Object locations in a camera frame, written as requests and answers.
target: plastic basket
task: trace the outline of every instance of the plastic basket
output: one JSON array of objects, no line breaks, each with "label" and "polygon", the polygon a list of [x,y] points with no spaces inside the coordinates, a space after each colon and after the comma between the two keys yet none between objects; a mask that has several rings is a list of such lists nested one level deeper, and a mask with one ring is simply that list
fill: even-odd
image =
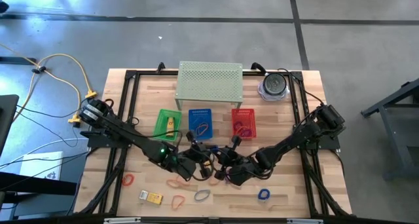
[{"label": "plastic basket", "polygon": [[232,109],[231,122],[233,135],[243,139],[256,138],[256,122],[254,109]]},{"label": "plastic basket", "polygon": [[[160,113],[158,114],[155,131],[153,132],[153,135],[159,135],[159,134],[167,132],[169,117],[173,117],[175,119],[174,130],[179,129],[179,126],[181,124],[181,119],[182,119],[182,112],[161,109]],[[175,141],[176,137],[177,137],[177,132],[175,132],[173,136],[161,135],[161,136],[157,136],[156,138],[160,140],[165,140],[165,141]]]},{"label": "plastic basket", "polygon": [[197,140],[210,139],[212,132],[211,109],[190,109],[189,130],[195,132]]}]

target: blue basket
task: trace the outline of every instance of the blue basket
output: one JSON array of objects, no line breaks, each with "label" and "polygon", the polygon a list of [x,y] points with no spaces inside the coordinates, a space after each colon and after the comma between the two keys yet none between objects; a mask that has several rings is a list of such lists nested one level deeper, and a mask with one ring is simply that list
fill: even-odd
[{"label": "blue basket", "polygon": [[189,130],[195,133],[198,140],[212,138],[211,109],[190,109]]}]

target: green basket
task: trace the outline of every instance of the green basket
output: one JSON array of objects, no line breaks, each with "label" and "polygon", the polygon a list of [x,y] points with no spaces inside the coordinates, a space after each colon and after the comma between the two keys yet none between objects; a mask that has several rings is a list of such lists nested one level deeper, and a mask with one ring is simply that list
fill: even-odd
[{"label": "green basket", "polygon": [[[180,111],[172,111],[167,109],[161,109],[160,113],[158,114],[158,118],[156,121],[155,131],[153,135],[159,135],[161,133],[165,133],[167,131],[168,127],[168,118],[173,117],[175,119],[175,128],[174,130],[178,130],[181,125],[181,119],[182,119],[182,112]],[[161,135],[157,136],[155,138],[158,138],[160,140],[165,141],[175,141],[177,137],[177,132],[173,136],[166,136]]]}]

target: electrical plug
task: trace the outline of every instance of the electrical plug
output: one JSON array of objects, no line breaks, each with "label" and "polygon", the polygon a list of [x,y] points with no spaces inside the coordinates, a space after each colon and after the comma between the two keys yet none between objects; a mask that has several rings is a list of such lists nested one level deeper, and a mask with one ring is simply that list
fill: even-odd
[{"label": "electrical plug", "polygon": [[77,114],[74,114],[73,117],[68,120],[68,123],[73,123],[75,128],[80,128],[81,119]]},{"label": "electrical plug", "polygon": [[92,90],[89,90],[89,91],[87,92],[87,95],[85,96],[85,98],[95,98],[97,95],[98,95],[98,93],[97,93],[97,92],[94,92],[94,91],[92,91]]}]

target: yellow cable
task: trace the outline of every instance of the yellow cable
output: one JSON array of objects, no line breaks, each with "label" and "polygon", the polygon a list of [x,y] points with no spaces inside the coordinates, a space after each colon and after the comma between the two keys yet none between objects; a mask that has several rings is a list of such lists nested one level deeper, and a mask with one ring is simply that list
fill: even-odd
[{"label": "yellow cable", "polygon": [[[40,64],[41,64],[42,62],[44,62],[45,60],[50,59],[50,58],[52,58],[52,57],[54,57],[54,56],[65,56],[65,57],[71,58],[74,62],[76,62],[76,64],[77,64],[77,65],[79,65],[79,67],[80,67],[80,69],[81,69],[81,71],[82,71],[82,73],[83,73],[83,75],[84,75],[84,80],[86,81],[86,85],[87,85],[87,88],[88,88],[88,94],[86,95],[86,97],[91,97],[91,96],[95,96],[95,95],[96,95],[96,92],[93,92],[93,91],[92,91],[92,89],[90,88],[90,85],[89,85],[89,82],[88,82],[88,79],[87,79],[87,76],[86,76],[86,73],[85,73],[85,71],[84,71],[83,66],[82,66],[82,65],[80,64],[80,62],[79,62],[79,61],[77,61],[74,57],[72,57],[72,56],[70,56],[70,55],[68,55],[68,54],[52,54],[52,55],[50,55],[50,56],[47,56],[47,57],[43,58],[43,59],[42,59],[42,60],[40,60],[38,63],[35,63],[34,61],[32,61],[32,60],[30,60],[29,58],[26,58],[25,56],[23,56],[22,54],[20,54],[19,52],[16,52],[15,50],[13,50],[13,49],[11,49],[11,48],[9,48],[9,47],[7,47],[7,46],[5,46],[5,45],[1,44],[1,43],[0,43],[0,46],[2,46],[2,47],[4,47],[4,48],[8,49],[8,50],[9,50],[9,51],[11,51],[11,52],[13,52],[15,55],[17,55],[17,56],[19,56],[19,57],[21,57],[21,58],[23,58],[23,59],[27,60],[29,63],[31,63],[31,64],[35,65],[37,69],[39,69],[39,68],[40,68]],[[59,77],[57,77],[57,76],[54,76],[53,74],[51,74],[51,73],[50,73],[50,72],[48,72],[47,70],[45,70],[45,72],[46,72],[48,75],[50,75],[51,77],[53,77],[54,79],[56,79],[56,80],[58,80],[58,81],[61,81],[61,82],[63,82],[63,83],[67,83],[69,86],[71,86],[71,87],[73,87],[73,88],[74,88],[74,90],[75,90],[75,91],[76,91],[76,93],[77,93],[77,99],[78,99],[77,109],[79,109],[80,102],[81,102],[81,99],[80,99],[80,92],[79,92],[79,90],[78,90],[78,89],[77,89],[77,88],[76,88],[73,84],[71,84],[71,83],[67,82],[66,80],[63,80],[63,79],[61,79],[61,78],[59,78]],[[30,83],[30,86],[29,86],[29,92],[27,93],[27,96],[26,96],[25,102],[24,102],[24,104],[22,105],[22,108],[20,108],[20,109],[19,109],[19,111],[17,112],[17,114],[15,114],[15,116],[14,116],[14,118],[13,118],[13,121],[15,121],[15,120],[17,119],[17,117],[19,116],[19,114],[22,112],[23,107],[25,107],[25,106],[26,106],[26,104],[28,103],[28,101],[29,101],[29,99],[30,99],[30,97],[31,97],[31,95],[32,95],[32,92],[33,92],[33,89],[34,89],[34,87],[33,87],[33,80],[34,80],[34,78],[35,78],[35,73],[32,75],[32,78],[31,78],[31,83]],[[78,120],[78,115],[77,115],[77,113],[75,113],[75,114],[73,115],[73,118],[72,118],[72,119],[69,119],[69,122],[73,122],[73,121],[79,121],[79,120]]]},{"label": "yellow cable", "polygon": [[68,54],[51,54],[50,56],[47,56],[47,57],[43,58],[42,60],[39,60],[38,65],[41,65],[41,63],[43,63],[45,60],[50,59],[50,58],[55,57],[55,56],[65,56],[65,57],[71,58],[74,62],[76,62],[76,64],[80,67],[80,69],[83,73],[84,80],[86,81],[86,85],[87,85],[87,90],[92,91],[92,89],[90,88],[89,81],[87,80],[87,75],[86,75],[86,72],[84,71],[83,65],[81,65],[80,62],[77,61],[71,55],[68,55]]},{"label": "yellow cable", "polygon": [[71,84],[71,83],[67,82],[66,80],[63,80],[63,79],[61,79],[59,77],[54,76],[52,73],[48,72],[47,70],[45,70],[45,73],[48,73],[48,75],[50,75],[51,77],[53,77],[53,78],[55,78],[55,79],[57,79],[57,80],[59,80],[59,81],[61,81],[63,83],[67,83],[69,86],[73,87],[74,90],[76,90],[76,92],[77,92],[77,99],[79,101],[78,104],[77,104],[77,109],[79,109],[80,102],[81,102],[79,90],[73,84]]}]

